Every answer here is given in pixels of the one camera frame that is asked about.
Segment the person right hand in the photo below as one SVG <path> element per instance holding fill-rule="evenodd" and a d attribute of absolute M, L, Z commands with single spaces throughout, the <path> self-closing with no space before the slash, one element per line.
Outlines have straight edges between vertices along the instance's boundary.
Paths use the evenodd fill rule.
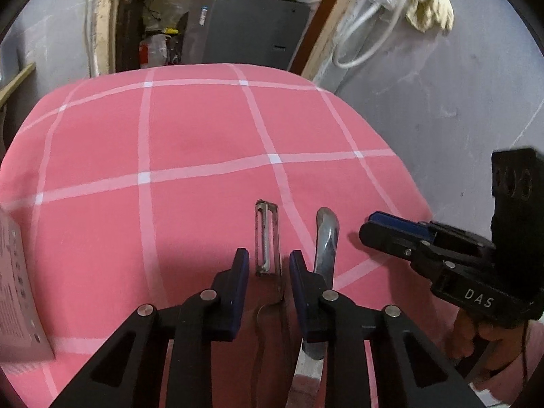
<path fill-rule="evenodd" d="M 514 329 L 477 322 L 469 313 L 460 309 L 457 312 L 453 330 L 446 341 L 445 351 L 451 359 L 472 356 L 477 340 L 493 345 L 484 365 L 484 370 L 497 371 L 510 365 L 525 349 L 528 326 L 521 324 Z"/>

